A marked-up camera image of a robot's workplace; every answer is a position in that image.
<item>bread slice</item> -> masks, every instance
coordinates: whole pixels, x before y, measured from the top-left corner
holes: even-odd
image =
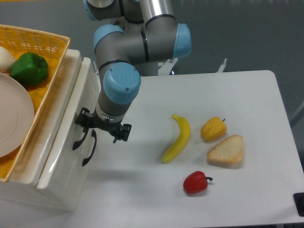
[[[208,160],[213,162],[224,162],[228,164],[239,163],[244,157],[244,141],[241,135],[232,135],[207,154]]]

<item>red bell pepper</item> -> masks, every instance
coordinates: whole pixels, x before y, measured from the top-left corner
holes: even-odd
[[[192,194],[205,190],[208,187],[208,182],[212,181],[211,177],[206,177],[201,171],[196,171],[190,174],[184,181],[184,189],[186,193]]]

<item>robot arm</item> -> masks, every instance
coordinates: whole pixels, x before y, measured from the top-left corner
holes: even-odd
[[[191,35],[186,24],[178,24],[169,0],[85,0],[90,18],[125,16],[128,21],[144,21],[145,29],[126,33],[115,25],[101,26],[94,34],[95,55],[101,92],[95,110],[83,108],[76,124],[100,128],[116,140],[127,141],[130,124],[121,125],[137,96],[141,74],[136,64],[186,56],[191,51]]]

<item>gray floor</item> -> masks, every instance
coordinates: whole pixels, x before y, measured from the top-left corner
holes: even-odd
[[[172,2],[177,20],[188,24],[193,38],[193,51],[179,60],[178,74],[216,72],[224,58],[227,71],[271,70],[287,115],[296,110],[304,100],[304,0]],[[108,22],[90,21],[82,0],[0,2],[1,24],[68,36],[70,48],[92,60],[93,33]],[[293,133],[304,157],[304,118]]]

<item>cabinet handle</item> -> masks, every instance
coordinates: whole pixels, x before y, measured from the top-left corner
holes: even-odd
[[[85,166],[86,164],[89,163],[89,161],[90,161],[91,158],[93,157],[94,151],[95,151],[95,149],[96,149],[97,135],[96,135],[96,131],[95,131],[94,129],[92,130],[91,136],[94,137],[94,139],[95,139],[94,146],[93,146],[91,155],[90,155],[88,158],[83,159],[83,161],[82,161],[82,166]]]
[[[75,142],[74,142],[74,144],[73,144],[73,151],[76,150],[76,149],[84,142],[84,140],[86,139],[86,135],[87,135],[88,131],[89,131],[89,128],[87,127],[87,128],[85,129],[85,134],[84,134],[84,136],[82,137],[82,139],[79,140],[79,141],[75,141]]]

